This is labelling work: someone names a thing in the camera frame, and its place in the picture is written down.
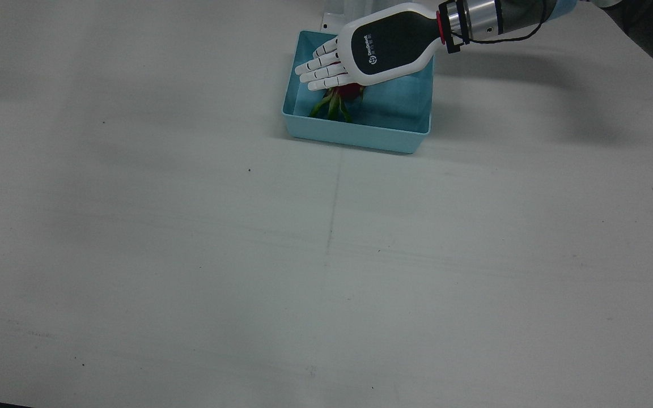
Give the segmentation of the white grey left robot hand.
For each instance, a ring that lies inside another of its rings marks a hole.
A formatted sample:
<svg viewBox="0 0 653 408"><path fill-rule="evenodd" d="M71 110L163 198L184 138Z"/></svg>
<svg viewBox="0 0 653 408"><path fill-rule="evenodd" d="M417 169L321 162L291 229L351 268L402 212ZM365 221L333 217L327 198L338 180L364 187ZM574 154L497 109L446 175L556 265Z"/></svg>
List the white grey left robot hand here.
<svg viewBox="0 0 653 408"><path fill-rule="evenodd" d="M450 41L449 11L407 2L363 16L318 46L294 73L316 91L371 86L419 72Z"/></svg>

